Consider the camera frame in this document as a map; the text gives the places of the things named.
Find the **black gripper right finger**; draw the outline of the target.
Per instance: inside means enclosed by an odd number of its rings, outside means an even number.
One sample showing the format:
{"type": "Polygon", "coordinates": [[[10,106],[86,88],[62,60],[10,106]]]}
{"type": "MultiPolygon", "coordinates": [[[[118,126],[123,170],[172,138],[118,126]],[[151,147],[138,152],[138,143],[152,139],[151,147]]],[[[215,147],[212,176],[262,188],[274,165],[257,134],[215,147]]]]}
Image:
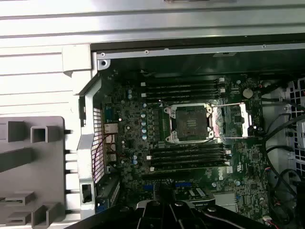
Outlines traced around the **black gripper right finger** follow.
{"type": "Polygon", "coordinates": [[[202,188],[166,188],[166,206],[181,229],[268,229],[269,226],[216,204],[202,188]]]}

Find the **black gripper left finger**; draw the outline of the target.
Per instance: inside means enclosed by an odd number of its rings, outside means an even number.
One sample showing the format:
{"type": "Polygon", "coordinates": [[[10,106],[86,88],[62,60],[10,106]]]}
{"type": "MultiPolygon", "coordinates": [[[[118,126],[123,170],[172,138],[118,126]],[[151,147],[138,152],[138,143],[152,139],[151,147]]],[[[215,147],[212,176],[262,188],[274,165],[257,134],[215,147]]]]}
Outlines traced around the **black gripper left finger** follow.
{"type": "Polygon", "coordinates": [[[160,229],[166,204],[166,188],[158,187],[155,198],[132,209],[122,204],[83,219],[70,229],[160,229]]]}

